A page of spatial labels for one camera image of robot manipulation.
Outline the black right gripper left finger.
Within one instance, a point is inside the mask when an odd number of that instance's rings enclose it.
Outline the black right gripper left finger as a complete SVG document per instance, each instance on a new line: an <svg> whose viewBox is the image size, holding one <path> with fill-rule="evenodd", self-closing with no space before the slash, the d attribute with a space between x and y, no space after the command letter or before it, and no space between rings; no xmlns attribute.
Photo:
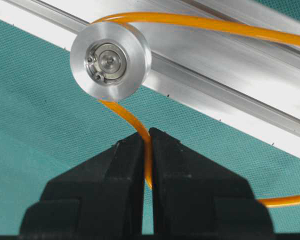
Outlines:
<svg viewBox="0 0 300 240"><path fill-rule="evenodd" d="M134 133L49 180L21 237L134 237L142 233L144 143Z"/></svg>

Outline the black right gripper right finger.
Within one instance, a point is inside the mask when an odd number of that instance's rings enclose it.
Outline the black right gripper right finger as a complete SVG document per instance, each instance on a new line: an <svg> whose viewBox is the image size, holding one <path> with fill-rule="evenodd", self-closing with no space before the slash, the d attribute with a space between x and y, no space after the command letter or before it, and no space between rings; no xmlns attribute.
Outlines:
<svg viewBox="0 0 300 240"><path fill-rule="evenodd" d="M163 237L273 237L267 208L242 176L150 129L154 232Z"/></svg>

